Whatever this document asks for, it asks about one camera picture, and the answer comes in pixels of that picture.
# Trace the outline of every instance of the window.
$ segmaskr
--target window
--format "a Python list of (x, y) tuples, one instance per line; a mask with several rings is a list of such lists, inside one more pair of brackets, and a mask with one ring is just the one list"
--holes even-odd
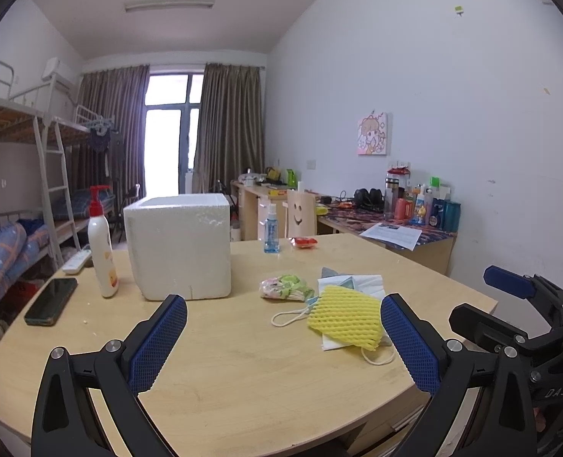
[(146, 91), (144, 169), (149, 197), (184, 193), (197, 147), (203, 74), (151, 75)]

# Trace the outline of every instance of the bunk bed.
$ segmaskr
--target bunk bed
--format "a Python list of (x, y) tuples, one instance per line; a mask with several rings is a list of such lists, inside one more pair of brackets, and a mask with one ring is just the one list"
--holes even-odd
[[(66, 147), (89, 141), (93, 122), (105, 119), (95, 112), (77, 105), (70, 95), (70, 88), (58, 81), (53, 73), (43, 83), (20, 93), (11, 95), (14, 70), (5, 62), (0, 67), (10, 72), (10, 79), (0, 78), (0, 83), (8, 88), (6, 99), (0, 98), (0, 142), (32, 144), (36, 146), (40, 161), (42, 207), (19, 209), (0, 213), (0, 299), (19, 276), (47, 254), (51, 256), (55, 268), (63, 264), (60, 244), (73, 239), (80, 248), (78, 232), (87, 224), (87, 218), (74, 218), (72, 199), (66, 171)], [(25, 103), (28, 93), (44, 90), (48, 94), (46, 111), (39, 111)], [(53, 116), (51, 100), (53, 92), (60, 90), (72, 100), (73, 120)], [(63, 184), (49, 187), (48, 158), (58, 158)], [(66, 219), (54, 218), (52, 195), (63, 193), (63, 206), (67, 208)]]

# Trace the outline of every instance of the red plastic packet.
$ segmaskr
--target red plastic packet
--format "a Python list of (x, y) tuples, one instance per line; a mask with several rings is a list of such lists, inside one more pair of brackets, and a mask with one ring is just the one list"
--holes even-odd
[(294, 247), (298, 247), (299, 249), (310, 249), (317, 244), (317, 240), (313, 237), (294, 237), (291, 238), (290, 241)]

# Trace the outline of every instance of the curtain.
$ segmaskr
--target curtain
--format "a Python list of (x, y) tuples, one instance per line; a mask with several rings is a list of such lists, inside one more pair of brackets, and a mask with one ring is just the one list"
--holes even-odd
[(246, 168), (264, 169), (260, 69), (207, 64), (197, 128), (193, 192), (228, 187)]
[[(122, 199), (135, 184), (144, 187), (144, 99), (149, 74), (149, 65), (103, 70), (85, 74), (80, 85), (79, 104), (104, 118), (114, 116), (115, 129), (124, 140), (125, 160), (115, 187), (117, 199)], [(104, 163), (103, 153), (96, 153), (88, 145), (74, 146), (69, 163), (70, 191), (108, 183)]]

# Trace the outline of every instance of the white remote control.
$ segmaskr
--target white remote control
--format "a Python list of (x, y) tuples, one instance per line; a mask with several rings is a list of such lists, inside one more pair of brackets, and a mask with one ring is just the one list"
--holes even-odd
[(64, 273), (66, 273), (66, 275), (76, 275), (80, 273), (81, 269), (90, 257), (91, 251), (78, 251), (74, 256), (67, 260), (61, 269)]

